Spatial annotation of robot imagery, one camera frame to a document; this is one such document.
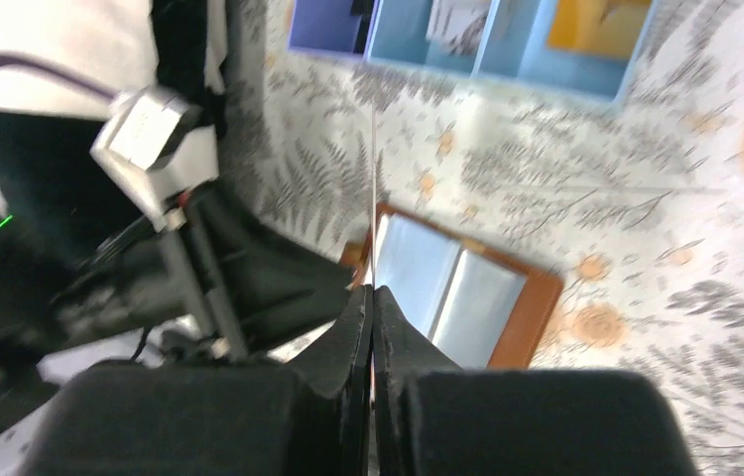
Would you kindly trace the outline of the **pale grey credit card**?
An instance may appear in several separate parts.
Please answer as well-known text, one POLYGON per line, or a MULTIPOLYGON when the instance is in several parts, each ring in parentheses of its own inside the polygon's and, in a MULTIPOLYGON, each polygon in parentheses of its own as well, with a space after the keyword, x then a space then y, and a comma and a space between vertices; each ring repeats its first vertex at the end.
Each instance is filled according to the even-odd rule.
POLYGON ((449 55, 475 56, 490 8, 484 0, 433 0, 426 39, 449 55))

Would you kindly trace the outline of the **thin card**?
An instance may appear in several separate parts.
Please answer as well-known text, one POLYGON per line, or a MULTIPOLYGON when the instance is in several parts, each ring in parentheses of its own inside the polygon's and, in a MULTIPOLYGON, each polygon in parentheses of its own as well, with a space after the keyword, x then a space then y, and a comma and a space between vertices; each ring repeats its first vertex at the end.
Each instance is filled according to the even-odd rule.
POLYGON ((372 290, 376 289, 376 241, 377 241, 377 113, 375 109, 371 110, 371 159, 370 159, 370 191, 371 191, 371 208, 370 208, 370 247, 368 254, 369 265, 369 284, 372 290))

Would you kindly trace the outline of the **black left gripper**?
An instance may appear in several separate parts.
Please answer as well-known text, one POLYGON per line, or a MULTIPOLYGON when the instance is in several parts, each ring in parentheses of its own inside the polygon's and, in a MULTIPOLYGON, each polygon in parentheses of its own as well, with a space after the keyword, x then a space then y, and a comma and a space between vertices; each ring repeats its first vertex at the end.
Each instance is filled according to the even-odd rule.
POLYGON ((372 288, 349 297, 350 267, 263 223, 228 180, 170 208, 182 225, 136 220, 55 298, 68 346, 189 315, 200 338, 247 355, 339 318, 284 364, 96 364, 58 392, 21 473, 365 474, 372 288))

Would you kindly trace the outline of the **brown leather card holder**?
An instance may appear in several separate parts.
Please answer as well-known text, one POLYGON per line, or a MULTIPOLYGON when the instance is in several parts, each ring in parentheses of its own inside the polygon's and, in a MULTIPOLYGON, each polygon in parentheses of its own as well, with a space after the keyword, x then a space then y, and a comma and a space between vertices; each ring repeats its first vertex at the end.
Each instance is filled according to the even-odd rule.
MULTIPOLYGON (((388 203, 377 204, 377 229, 385 214, 405 215, 460 245, 437 321, 426 338, 464 368, 529 367, 558 304, 562 278, 388 203)), ((339 262, 354 270, 356 284, 369 284, 369 247, 370 229, 363 241, 349 241, 343 248, 339 262)))

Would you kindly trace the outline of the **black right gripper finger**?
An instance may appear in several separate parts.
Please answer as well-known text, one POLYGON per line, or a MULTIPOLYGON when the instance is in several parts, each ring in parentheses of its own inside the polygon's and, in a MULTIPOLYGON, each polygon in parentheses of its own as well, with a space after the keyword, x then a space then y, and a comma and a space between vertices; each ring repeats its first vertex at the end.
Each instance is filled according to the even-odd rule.
POLYGON ((465 370, 372 297, 384 475, 693 475, 670 405, 621 370, 465 370))

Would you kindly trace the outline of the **light blue card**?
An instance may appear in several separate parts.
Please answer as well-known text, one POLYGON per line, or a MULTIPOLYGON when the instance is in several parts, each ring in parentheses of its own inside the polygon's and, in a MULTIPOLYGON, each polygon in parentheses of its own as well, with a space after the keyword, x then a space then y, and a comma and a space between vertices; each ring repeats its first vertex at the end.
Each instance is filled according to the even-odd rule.
POLYGON ((385 214, 375 241, 374 282, 387 287, 405 319, 422 335, 432 333, 460 245, 402 214, 385 214))

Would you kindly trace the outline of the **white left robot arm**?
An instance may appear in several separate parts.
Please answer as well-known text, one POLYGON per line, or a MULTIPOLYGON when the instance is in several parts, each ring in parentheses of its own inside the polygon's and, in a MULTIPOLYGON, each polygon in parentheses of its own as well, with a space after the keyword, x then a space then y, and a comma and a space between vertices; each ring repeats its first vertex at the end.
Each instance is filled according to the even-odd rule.
POLYGON ((258 354, 335 319, 351 271, 259 221, 233 184, 169 192, 159 231, 90 155, 95 120, 0 111, 0 430, 56 392, 48 354, 173 319, 258 354))

